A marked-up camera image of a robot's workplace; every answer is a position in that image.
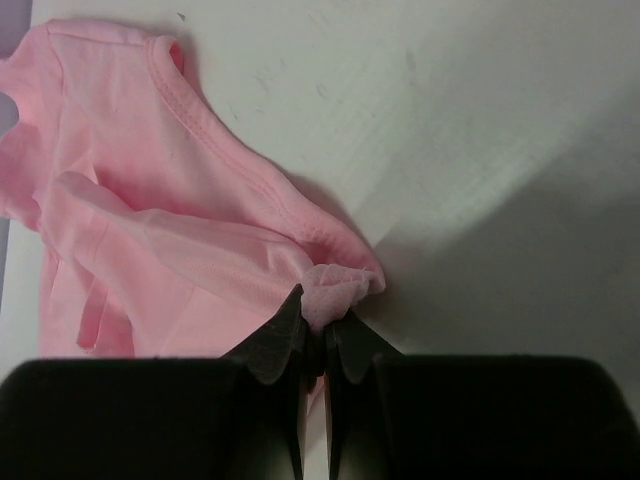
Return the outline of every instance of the pink shirt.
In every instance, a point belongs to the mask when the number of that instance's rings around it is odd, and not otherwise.
[[[316,329],[384,289],[371,251],[236,139],[168,36],[33,28],[0,61],[20,121],[0,143],[0,215],[46,245],[45,356],[224,354],[296,283]]]

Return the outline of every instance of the pink t-shirt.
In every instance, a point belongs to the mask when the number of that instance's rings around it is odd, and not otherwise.
[[[40,233],[45,356],[226,353],[296,283],[316,329],[384,289],[345,225],[238,141],[182,76],[176,40],[52,21],[0,61],[20,121],[0,215]]]

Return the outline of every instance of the white table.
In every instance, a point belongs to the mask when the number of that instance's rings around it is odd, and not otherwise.
[[[229,128],[376,248],[361,314],[394,344],[595,358],[640,413],[639,2],[34,1],[53,17],[177,35]],[[39,248],[12,227],[3,317],[35,321]]]

